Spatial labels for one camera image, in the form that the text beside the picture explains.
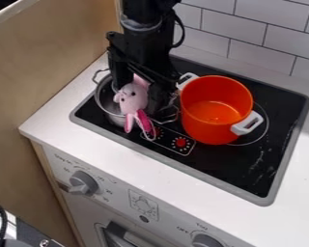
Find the orange pot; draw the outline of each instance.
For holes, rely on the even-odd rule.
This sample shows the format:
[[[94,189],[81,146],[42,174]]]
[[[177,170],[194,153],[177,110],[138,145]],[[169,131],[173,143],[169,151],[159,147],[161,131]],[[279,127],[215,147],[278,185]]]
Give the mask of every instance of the orange pot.
[[[253,97],[237,80],[187,73],[177,87],[181,92],[184,130],[195,140],[212,145],[235,141],[253,131],[263,117],[252,111]]]

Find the pink stuffed animal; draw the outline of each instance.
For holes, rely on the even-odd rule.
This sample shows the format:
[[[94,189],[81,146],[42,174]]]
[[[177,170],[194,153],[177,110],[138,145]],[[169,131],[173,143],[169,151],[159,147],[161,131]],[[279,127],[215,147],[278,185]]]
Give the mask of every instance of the pink stuffed animal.
[[[143,111],[148,105],[149,83],[134,74],[134,80],[114,95],[113,100],[120,104],[122,114],[126,115],[125,132],[130,133],[134,119],[141,129],[147,133],[152,132],[153,125]]]

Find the metal pot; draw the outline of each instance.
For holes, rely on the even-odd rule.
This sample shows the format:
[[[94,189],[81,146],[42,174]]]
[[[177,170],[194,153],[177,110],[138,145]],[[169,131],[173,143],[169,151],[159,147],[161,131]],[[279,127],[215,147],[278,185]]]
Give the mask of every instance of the metal pot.
[[[95,90],[94,98],[98,107],[105,112],[106,118],[113,124],[119,127],[125,126],[126,116],[122,114],[118,103],[113,101],[114,95],[118,92],[112,83],[111,74],[106,75],[99,82],[93,78],[93,81],[98,84]],[[179,117],[179,108],[176,105],[170,105],[160,109],[152,118],[157,124],[168,124],[174,122]]]
[[[113,97],[116,94],[115,91],[112,87],[112,76],[108,74],[98,82],[94,98],[111,123],[124,127],[126,117],[122,114],[119,104],[113,101]]]

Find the toy stove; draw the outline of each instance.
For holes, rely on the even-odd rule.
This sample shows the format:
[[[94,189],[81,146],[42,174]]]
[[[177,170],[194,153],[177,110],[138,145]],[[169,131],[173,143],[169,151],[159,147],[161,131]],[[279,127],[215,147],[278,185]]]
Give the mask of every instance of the toy stove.
[[[153,142],[144,138],[137,128],[126,134],[106,119],[93,96],[87,97],[71,113],[71,120],[256,205],[269,206],[288,166],[309,99],[227,71],[177,58],[173,58],[173,63],[181,73],[224,75],[241,82],[252,93],[254,110],[265,121],[234,143],[211,146],[187,136],[180,118],[165,124],[154,123],[157,137]]]

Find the pot handle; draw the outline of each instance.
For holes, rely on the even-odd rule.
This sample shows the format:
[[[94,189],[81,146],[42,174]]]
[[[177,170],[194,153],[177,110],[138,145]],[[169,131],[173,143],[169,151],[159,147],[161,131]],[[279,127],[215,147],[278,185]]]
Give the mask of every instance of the pot handle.
[[[179,79],[179,81],[177,82],[176,84],[176,87],[179,89],[179,90],[182,90],[186,84],[188,84],[190,81],[198,78],[199,76],[194,74],[194,73],[185,73],[184,75],[182,75]]]
[[[246,119],[232,125],[230,130],[238,136],[246,135],[248,133],[251,133],[263,121],[264,118],[259,113],[252,111]]]

